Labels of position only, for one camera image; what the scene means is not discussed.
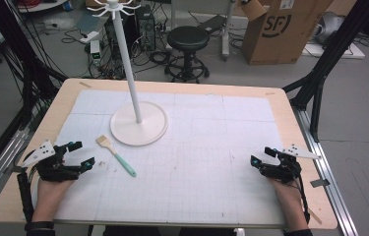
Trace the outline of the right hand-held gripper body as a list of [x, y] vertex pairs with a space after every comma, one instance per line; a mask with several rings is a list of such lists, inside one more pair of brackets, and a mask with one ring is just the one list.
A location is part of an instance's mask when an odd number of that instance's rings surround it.
[[281, 152], [282, 155], [277, 156], [279, 160], [278, 165], [266, 163], [267, 166], [265, 168], [258, 170], [263, 176], [278, 179], [282, 183], [290, 182], [301, 176], [302, 168], [297, 161], [298, 157], [320, 159], [319, 155], [296, 145], [284, 148]]

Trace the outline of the brush with green handle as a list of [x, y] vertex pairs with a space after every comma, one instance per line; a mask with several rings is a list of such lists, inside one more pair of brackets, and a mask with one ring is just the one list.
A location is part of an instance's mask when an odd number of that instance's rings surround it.
[[121, 155], [116, 151], [116, 149], [113, 147], [113, 145], [111, 144], [110, 140], [108, 137], [106, 137], [105, 135], [101, 135], [100, 137], [95, 139], [96, 142], [103, 148], [107, 148], [111, 151], [111, 153], [114, 155], [114, 157], [119, 161], [119, 163], [123, 166], [123, 168], [132, 176], [132, 177], [136, 177], [137, 176], [137, 172], [134, 170], [134, 168], [127, 162], [125, 161]]

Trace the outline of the white hanger stand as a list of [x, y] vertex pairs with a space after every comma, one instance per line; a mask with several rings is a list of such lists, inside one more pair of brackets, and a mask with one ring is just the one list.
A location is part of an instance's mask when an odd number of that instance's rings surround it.
[[140, 101], [135, 87], [131, 60], [122, 26], [121, 14], [132, 16], [126, 9], [136, 10], [138, 6], [131, 7], [133, 0], [120, 3], [118, 0], [106, 0], [105, 3], [93, 0], [98, 8], [90, 8], [100, 18], [110, 14], [120, 49], [125, 76], [128, 83], [132, 104], [119, 108], [110, 120], [110, 130], [114, 138], [120, 143], [132, 147], [143, 147], [158, 141], [168, 128], [167, 115], [157, 104]]

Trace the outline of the person's left hand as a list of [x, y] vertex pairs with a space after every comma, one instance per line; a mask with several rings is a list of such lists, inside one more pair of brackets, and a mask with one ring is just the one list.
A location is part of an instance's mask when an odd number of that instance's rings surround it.
[[63, 182], [39, 180], [37, 185], [37, 201], [31, 221], [52, 221], [60, 203], [64, 199], [65, 193], [72, 184], [72, 180]]

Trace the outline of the person's right hand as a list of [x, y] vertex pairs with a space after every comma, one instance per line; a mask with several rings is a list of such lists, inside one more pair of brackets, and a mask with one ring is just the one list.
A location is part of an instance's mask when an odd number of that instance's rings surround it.
[[286, 220], [289, 232], [306, 230], [309, 228], [303, 212], [301, 194], [296, 180], [281, 183], [270, 179], [275, 188], [281, 210]]

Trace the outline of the grey tape piece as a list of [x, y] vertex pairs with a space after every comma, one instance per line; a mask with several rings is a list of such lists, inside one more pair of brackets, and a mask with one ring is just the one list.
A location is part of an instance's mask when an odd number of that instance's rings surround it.
[[317, 187], [329, 186], [331, 183], [327, 179], [317, 179], [317, 180], [311, 181], [310, 184], [313, 186], [313, 188], [317, 188]]

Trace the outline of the person's black sleeve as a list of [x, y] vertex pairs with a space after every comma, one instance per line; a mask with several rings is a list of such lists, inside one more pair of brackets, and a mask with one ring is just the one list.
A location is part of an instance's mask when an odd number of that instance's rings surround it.
[[284, 232], [283, 236], [313, 236], [313, 233], [310, 229], [302, 229]]

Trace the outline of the white grid mat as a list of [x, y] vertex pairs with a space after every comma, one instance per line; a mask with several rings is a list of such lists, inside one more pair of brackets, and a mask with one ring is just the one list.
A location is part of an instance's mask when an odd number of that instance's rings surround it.
[[126, 91], [83, 90], [57, 141], [82, 142], [69, 165], [93, 157], [92, 170], [70, 187], [57, 217], [64, 221], [175, 225], [282, 225], [275, 191], [250, 164], [266, 147], [281, 148], [266, 98], [142, 92], [168, 117], [166, 134], [145, 147], [111, 143], [137, 172], [128, 174], [96, 138], [111, 134], [112, 114], [130, 103]]

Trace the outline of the white device with green display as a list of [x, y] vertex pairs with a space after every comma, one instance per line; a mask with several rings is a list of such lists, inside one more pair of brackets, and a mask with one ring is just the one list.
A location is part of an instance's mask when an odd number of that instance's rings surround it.
[[98, 40], [92, 40], [90, 43], [90, 54], [92, 57], [92, 62], [98, 66], [101, 61], [101, 54], [100, 54], [100, 44]]

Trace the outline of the white power strip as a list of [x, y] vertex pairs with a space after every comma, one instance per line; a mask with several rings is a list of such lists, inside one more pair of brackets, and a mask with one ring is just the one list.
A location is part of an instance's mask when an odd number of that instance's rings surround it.
[[99, 35], [98, 31], [92, 31], [90, 33], [88, 33], [86, 36], [83, 36], [80, 39], [81, 43], [88, 43], [89, 41], [93, 40], [94, 38], [96, 38]]

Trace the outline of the brown cardboard box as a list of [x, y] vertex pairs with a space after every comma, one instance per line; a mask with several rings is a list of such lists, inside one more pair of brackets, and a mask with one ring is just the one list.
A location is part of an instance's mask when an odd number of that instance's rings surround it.
[[241, 47], [247, 63], [295, 63], [333, 1], [238, 0], [248, 19]]

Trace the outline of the white flat board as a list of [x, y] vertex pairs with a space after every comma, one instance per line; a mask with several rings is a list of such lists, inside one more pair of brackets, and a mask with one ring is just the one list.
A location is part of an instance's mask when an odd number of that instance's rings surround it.
[[[317, 42], [308, 42], [302, 51], [302, 55], [320, 58], [326, 51], [330, 51], [330, 49], [325, 49], [321, 44], [318, 44]], [[341, 52], [342, 59], [363, 60], [365, 58], [365, 54], [354, 43], [349, 44], [342, 51], [340, 51], [338, 48], [335, 48], [334, 53], [338, 52]]]

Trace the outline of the white stand pole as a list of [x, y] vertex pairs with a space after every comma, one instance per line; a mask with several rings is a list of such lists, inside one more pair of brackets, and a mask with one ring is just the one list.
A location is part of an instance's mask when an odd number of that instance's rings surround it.
[[226, 62], [229, 55], [229, 30], [231, 25], [231, 19], [233, 16], [234, 7], [236, 5], [236, 0], [229, 0], [227, 7], [227, 12], [225, 14], [225, 25], [224, 29], [221, 31], [221, 59]]

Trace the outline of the black round stool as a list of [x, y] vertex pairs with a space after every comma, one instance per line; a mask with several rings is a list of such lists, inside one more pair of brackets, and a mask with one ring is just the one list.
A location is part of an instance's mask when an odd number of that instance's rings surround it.
[[172, 77], [171, 81], [200, 82], [199, 78], [208, 78], [208, 67], [197, 58], [196, 52], [204, 49], [210, 41], [210, 36], [204, 29], [193, 26], [183, 26], [173, 29], [167, 35], [167, 43], [175, 50], [183, 53], [169, 61], [164, 68], [164, 74]]

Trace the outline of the black metal frame stand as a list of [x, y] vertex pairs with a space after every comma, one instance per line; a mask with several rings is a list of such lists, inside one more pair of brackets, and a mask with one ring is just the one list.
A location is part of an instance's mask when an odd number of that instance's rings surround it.
[[33, 108], [42, 101], [49, 104], [56, 96], [59, 88], [53, 84], [51, 78], [63, 83], [68, 77], [37, 57], [17, 21], [18, 17], [7, 0], [0, 0], [0, 33], [4, 37], [4, 43], [0, 42], [0, 52], [14, 78], [23, 83], [23, 107], [16, 118], [20, 128], [25, 128], [33, 118]]
[[341, 58], [341, 52], [334, 53], [334, 49], [338, 48], [340, 51], [345, 50], [368, 20], [369, 0], [356, 0], [356, 3], [345, 17], [339, 30], [328, 43], [327, 48], [330, 51], [326, 51], [320, 57], [314, 68], [305, 77], [283, 88], [285, 92], [299, 89], [297, 95], [289, 101], [291, 106], [297, 110], [305, 111], [308, 102], [313, 100], [309, 131], [312, 133], [316, 142], [319, 141], [318, 126], [324, 83], [329, 73]]

